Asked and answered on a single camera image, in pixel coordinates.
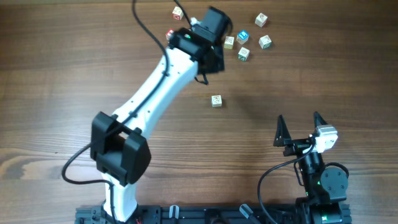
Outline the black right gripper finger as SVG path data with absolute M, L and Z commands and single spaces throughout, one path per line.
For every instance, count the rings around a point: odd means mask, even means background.
M 313 113 L 313 120 L 315 127 L 327 125 L 328 123 L 322 118 L 319 112 L 315 111 Z
M 282 147 L 290 145 L 291 143 L 292 143 L 292 138 L 290 136 L 289 130 L 287 129 L 285 119 L 282 115 L 279 115 L 277 118 L 277 129 L 275 133 L 273 146 Z

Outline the white mushroom picture block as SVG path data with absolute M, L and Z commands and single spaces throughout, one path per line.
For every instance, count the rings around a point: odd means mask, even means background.
M 222 106 L 221 95 L 213 95 L 211 97 L 211 105 L 212 105 L 212 107 L 221 107 Z

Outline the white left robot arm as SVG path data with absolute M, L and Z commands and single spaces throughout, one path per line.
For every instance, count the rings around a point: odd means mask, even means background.
M 210 7 L 200 22 L 176 30 L 148 79 L 108 116 L 98 113 L 91 126 L 90 157 L 110 186 L 102 206 L 110 223 L 128 223 L 137 209 L 136 183 L 151 160 L 148 139 L 177 94 L 197 75 L 224 70 L 222 38 L 232 26 Z

